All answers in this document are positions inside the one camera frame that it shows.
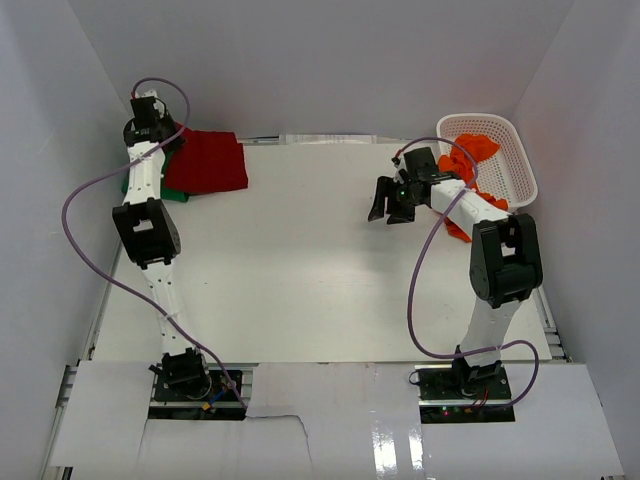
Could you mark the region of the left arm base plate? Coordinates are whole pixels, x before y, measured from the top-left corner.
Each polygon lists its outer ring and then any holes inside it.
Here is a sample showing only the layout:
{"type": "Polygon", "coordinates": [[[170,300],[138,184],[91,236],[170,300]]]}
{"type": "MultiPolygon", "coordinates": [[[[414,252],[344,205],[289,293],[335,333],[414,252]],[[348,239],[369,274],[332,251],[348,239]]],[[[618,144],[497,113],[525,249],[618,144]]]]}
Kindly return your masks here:
{"type": "Polygon", "coordinates": [[[209,391],[194,398],[171,389],[156,374],[148,418],[180,421],[242,421],[245,408],[238,402],[231,383],[219,369],[209,371],[209,391]]]}

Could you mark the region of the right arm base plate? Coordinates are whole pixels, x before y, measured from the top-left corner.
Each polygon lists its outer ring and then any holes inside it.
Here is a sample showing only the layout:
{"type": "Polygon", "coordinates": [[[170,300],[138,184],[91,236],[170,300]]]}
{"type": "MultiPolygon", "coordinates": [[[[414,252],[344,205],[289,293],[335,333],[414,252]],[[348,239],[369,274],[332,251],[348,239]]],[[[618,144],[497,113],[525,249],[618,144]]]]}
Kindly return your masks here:
{"type": "Polygon", "coordinates": [[[418,389],[423,425],[513,423],[512,393],[503,366],[496,376],[462,385],[450,367],[414,369],[408,382],[418,389]]]}

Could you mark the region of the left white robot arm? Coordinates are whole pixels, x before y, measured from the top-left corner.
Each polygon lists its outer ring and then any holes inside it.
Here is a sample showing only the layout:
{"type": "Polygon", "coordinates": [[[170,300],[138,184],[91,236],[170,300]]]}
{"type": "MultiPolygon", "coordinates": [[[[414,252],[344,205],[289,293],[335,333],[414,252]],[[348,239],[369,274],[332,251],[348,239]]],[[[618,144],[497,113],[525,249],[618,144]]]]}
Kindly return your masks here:
{"type": "Polygon", "coordinates": [[[133,118],[123,129],[123,139],[131,168],[123,203],[112,210],[112,218],[155,304],[162,346],[156,374],[168,389],[195,400],[209,393],[212,377],[200,349],[175,327],[180,301],[173,261],[181,252],[181,240],[161,199],[166,157],[184,139],[176,135],[176,124],[156,91],[135,93],[130,103],[133,118]]]}

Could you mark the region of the red t-shirt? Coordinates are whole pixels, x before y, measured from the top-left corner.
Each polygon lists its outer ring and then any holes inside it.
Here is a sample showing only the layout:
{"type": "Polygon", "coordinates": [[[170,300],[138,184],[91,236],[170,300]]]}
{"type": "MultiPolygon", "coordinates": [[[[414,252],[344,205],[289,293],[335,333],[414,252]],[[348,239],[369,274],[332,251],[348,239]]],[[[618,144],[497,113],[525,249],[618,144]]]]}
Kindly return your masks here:
{"type": "Polygon", "coordinates": [[[232,132],[186,128],[185,143],[167,157],[162,186],[188,196],[247,189],[244,148],[232,132]]]}

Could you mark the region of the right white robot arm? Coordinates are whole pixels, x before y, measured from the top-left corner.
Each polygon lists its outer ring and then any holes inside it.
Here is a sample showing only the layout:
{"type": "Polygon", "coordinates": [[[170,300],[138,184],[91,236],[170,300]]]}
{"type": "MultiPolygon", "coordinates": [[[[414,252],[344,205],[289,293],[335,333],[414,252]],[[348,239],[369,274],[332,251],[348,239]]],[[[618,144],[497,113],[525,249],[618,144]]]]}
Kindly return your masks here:
{"type": "Polygon", "coordinates": [[[430,148],[400,149],[392,159],[393,176],[376,181],[369,221],[408,224],[426,206],[451,222],[471,241],[469,280],[476,301],[463,340],[453,353],[451,384],[472,399],[487,390],[502,370],[507,330],[521,304],[543,280],[534,219],[491,204],[453,171],[442,171],[430,148]]]}

